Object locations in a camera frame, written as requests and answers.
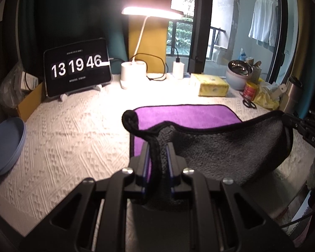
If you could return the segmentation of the purple and grey towel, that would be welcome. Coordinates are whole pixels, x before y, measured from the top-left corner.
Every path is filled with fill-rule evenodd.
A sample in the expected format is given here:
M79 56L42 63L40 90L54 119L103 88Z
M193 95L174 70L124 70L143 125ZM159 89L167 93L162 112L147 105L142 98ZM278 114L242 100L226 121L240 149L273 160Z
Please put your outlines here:
M283 117L283 112L273 111L248 121L207 129L185 127L174 121L140 129L138 110L128 110L123 113L122 124L133 136L148 142L151 204L165 208L175 204L168 194L167 143L171 142L176 155L204 176L213 180L230 176L243 186L273 172L291 153L294 132Z

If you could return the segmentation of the steel thermos bottle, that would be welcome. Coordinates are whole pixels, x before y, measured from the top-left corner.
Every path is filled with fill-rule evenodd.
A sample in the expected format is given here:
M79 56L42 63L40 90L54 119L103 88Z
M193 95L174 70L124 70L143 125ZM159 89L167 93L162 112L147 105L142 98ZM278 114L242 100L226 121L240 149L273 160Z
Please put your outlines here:
M290 76L285 86L287 91L282 95L279 110L284 113L294 114L301 96L302 83L295 76Z

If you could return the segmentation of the yellow wet wipes pack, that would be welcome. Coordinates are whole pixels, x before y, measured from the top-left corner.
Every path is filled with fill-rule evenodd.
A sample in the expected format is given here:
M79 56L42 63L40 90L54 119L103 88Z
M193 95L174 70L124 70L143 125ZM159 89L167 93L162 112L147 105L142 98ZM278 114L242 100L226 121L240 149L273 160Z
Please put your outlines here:
M257 93L253 102L267 110L277 110L279 107L279 97L273 100L271 98L272 93L278 89L279 85L276 83L267 83L261 81L258 84Z

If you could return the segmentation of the white knitted table cloth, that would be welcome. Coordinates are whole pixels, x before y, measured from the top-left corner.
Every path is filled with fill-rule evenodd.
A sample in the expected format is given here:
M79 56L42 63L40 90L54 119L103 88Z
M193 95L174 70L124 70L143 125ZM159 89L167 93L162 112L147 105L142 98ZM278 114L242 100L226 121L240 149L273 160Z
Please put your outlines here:
M121 122L125 111L181 104L221 104L243 121L266 112L246 108L233 89L226 97L200 97L192 79L171 77L122 89L114 76L100 91L44 102L27 120L19 160L0 181L1 217L27 235L82 179L105 179L129 164L130 135Z

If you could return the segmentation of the red and yellow can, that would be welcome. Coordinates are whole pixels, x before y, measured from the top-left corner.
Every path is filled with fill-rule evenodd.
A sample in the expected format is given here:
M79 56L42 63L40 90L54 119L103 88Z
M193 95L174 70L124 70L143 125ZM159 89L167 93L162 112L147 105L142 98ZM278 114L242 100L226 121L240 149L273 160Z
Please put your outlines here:
M258 85L247 81L243 91L243 97L249 101L253 101L258 90Z

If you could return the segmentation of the steel bowl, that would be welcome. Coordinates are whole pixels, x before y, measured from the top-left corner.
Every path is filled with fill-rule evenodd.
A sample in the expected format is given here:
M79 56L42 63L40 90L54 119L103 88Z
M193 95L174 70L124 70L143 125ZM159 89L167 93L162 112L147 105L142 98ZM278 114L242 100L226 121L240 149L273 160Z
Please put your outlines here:
M228 68L237 75L250 77L253 73L252 67L244 61L232 60L228 63Z

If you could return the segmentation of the white pot under bowl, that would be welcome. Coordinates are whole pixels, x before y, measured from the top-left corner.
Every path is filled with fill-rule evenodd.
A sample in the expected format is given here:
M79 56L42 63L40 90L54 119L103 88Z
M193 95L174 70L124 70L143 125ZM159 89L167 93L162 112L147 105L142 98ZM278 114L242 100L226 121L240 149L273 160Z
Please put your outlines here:
M226 71L226 82L229 84L229 86L237 91L244 90L245 84L247 81L251 79L247 76L237 75L233 73L229 68Z

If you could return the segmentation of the white hanging shirt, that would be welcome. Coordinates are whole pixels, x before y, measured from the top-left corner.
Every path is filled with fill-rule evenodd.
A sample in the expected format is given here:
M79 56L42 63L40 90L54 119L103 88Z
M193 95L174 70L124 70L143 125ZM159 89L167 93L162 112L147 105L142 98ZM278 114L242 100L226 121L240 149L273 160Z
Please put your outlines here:
M249 38L267 47L275 47L278 29L278 8L272 0L256 0Z

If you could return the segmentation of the black tablet showing clock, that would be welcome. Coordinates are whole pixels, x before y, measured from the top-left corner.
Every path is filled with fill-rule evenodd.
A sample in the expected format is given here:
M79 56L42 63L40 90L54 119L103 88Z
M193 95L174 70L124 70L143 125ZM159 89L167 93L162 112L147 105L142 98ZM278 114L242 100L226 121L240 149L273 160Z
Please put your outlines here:
M45 90L49 98L112 81L106 39L97 38L44 52Z

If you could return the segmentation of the cardboard box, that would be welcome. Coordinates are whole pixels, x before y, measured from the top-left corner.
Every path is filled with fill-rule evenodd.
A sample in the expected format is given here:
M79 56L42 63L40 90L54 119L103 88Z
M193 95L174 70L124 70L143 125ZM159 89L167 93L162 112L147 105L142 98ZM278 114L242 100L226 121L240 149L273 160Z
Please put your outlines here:
M18 116L26 122L45 99L45 84L39 84L17 106Z

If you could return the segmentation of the blue plastic plate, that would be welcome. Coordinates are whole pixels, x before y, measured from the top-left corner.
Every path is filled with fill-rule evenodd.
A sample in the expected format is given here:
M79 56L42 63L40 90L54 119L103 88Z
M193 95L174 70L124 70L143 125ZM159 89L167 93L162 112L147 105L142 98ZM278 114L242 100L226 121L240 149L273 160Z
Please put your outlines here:
M21 118L9 118L0 124L0 176L18 161L25 139L26 125Z

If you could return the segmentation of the clear plastic bag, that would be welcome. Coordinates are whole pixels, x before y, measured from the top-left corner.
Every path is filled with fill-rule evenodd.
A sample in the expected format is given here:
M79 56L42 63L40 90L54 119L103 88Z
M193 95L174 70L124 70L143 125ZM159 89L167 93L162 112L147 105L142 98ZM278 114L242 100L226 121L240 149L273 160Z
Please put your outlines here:
M26 93L21 89L21 62L17 62L0 85L0 105L9 116L19 116L18 105L24 100Z

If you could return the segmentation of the yellow curtain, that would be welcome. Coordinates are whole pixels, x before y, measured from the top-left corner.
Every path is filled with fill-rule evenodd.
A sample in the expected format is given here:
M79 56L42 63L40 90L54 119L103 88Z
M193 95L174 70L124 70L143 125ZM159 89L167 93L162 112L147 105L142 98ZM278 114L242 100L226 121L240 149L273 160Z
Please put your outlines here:
M171 0L128 0L129 6L145 6L157 9L169 9ZM129 17L129 57L133 56L140 31L143 25L143 16ZM139 47L138 60L147 64L149 73L163 73L166 58L166 41L169 21L163 18L150 17L146 21L142 40Z

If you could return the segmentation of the dark green curtain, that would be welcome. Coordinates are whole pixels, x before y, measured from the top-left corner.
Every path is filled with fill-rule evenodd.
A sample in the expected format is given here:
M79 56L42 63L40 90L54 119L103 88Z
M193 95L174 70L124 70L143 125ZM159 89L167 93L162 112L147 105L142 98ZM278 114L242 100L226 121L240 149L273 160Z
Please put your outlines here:
M121 72L127 60L128 22L122 15L127 0L20 0L18 44L28 73L43 77L44 52L75 42L105 38L111 71Z

